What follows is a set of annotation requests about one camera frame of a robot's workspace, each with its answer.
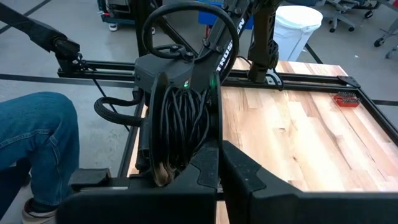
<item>butcher block tabletop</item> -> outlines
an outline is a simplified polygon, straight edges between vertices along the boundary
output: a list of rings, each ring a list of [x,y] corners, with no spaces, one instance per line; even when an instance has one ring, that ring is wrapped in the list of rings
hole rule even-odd
[[[238,59],[234,69],[248,70]],[[279,62],[278,72],[347,75],[338,65]],[[223,138],[306,192],[398,191],[398,149],[369,112],[331,93],[222,87]],[[129,174],[135,168],[138,138]],[[217,223],[229,223],[218,202]]]

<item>coiled black cable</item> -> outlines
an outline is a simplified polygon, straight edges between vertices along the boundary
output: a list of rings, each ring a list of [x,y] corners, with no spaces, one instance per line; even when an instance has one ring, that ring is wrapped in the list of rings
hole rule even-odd
[[[168,172],[183,170],[203,145],[210,128],[207,100],[208,90],[200,94],[173,86],[166,89],[160,112],[159,144],[164,146]]]
[[[139,127],[142,122],[142,118],[136,116],[129,116],[124,114],[115,113],[107,109],[104,104],[118,105],[118,106],[134,106],[137,105],[144,96],[144,91],[139,89],[133,93],[134,99],[132,101],[120,100],[113,97],[101,97],[95,101],[94,110],[95,112],[107,121],[116,124],[125,124],[130,126]]]
[[[206,4],[202,2],[196,2],[196,1],[189,1],[189,2],[179,2],[175,4],[167,4],[164,6],[159,7],[155,11],[153,11],[147,20],[144,23],[143,26],[143,33],[142,33],[142,39],[138,40],[141,41],[141,43],[145,46],[145,48],[153,55],[160,57],[160,58],[176,58],[180,56],[180,52],[174,52],[174,53],[164,53],[161,52],[157,49],[154,48],[152,44],[149,43],[151,35],[151,27],[153,26],[153,23],[161,16],[165,16],[166,14],[170,14],[173,12],[178,12],[178,11],[187,11],[187,10],[197,10],[197,11],[203,11],[203,12],[209,12],[217,17],[219,17],[224,23],[225,26],[228,28],[229,33],[231,34],[232,38],[232,49],[231,49],[231,54],[230,58],[228,61],[228,64],[225,66],[224,70],[220,74],[220,80],[223,81],[230,71],[232,70],[232,67],[235,63],[236,56],[238,56],[239,52],[239,34],[236,31],[236,27],[234,25],[234,22],[230,18],[230,16],[224,12],[221,8],[217,6],[213,6],[211,4]],[[207,57],[208,54],[205,54],[202,57],[197,58],[195,61],[201,62],[203,61],[202,58]]]

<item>black hose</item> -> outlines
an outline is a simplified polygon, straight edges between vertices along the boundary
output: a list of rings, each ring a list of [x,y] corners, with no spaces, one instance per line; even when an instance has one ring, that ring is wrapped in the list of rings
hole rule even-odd
[[[221,8],[217,6],[213,6],[211,4],[206,4],[202,2],[196,2],[196,1],[189,1],[189,2],[179,2],[175,4],[167,4],[164,6],[161,6],[160,8],[156,9],[153,11],[147,20],[144,23],[143,26],[143,33],[142,33],[142,39],[138,40],[141,41],[141,44],[145,46],[145,48],[153,55],[160,57],[160,58],[176,58],[179,57],[180,53],[179,52],[174,52],[174,53],[163,53],[160,52],[159,50],[156,50],[152,44],[149,43],[150,36],[151,35],[151,27],[153,26],[153,23],[161,16],[165,16],[166,14],[170,14],[173,12],[178,12],[178,11],[188,11],[188,10],[197,10],[197,11],[203,11],[203,12],[209,12],[217,17],[219,17],[227,26],[229,33],[231,34],[232,37],[232,50],[229,58],[228,64],[225,66],[225,69],[222,71],[220,74],[220,80],[223,81],[229,74],[229,72],[232,70],[232,67],[235,63],[236,57],[238,56],[238,51],[239,51],[239,34],[236,31],[236,27],[234,25],[234,22],[230,18],[230,16],[224,12]]]
[[[132,101],[120,100],[113,97],[101,97],[95,101],[95,112],[107,121],[115,124],[125,124],[129,126],[139,127],[142,123],[142,118],[136,116],[129,116],[124,114],[115,113],[107,109],[104,104],[118,105],[118,106],[134,106],[137,105],[144,96],[144,91],[139,89]]]

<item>wooden surface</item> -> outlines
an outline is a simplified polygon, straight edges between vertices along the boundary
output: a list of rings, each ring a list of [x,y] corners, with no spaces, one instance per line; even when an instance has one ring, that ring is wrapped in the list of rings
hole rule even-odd
[[[238,60],[234,68],[249,66]],[[277,71],[345,75],[337,65],[298,62],[279,62]],[[305,91],[223,87],[222,96],[224,139],[297,188],[398,190],[397,146],[362,105],[340,108],[331,94]],[[217,223],[228,223],[223,202]]]

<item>wood grain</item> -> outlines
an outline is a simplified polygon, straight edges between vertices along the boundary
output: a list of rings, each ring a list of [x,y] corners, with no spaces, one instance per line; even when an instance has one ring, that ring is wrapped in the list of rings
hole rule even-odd
[[[234,68],[249,65],[238,60]],[[279,62],[277,71],[346,75],[337,65],[299,62]],[[398,190],[397,146],[362,105],[340,108],[331,94],[306,91],[223,87],[222,97],[224,139],[295,187]],[[131,173],[136,173],[135,159]],[[223,202],[216,222],[228,223]]]

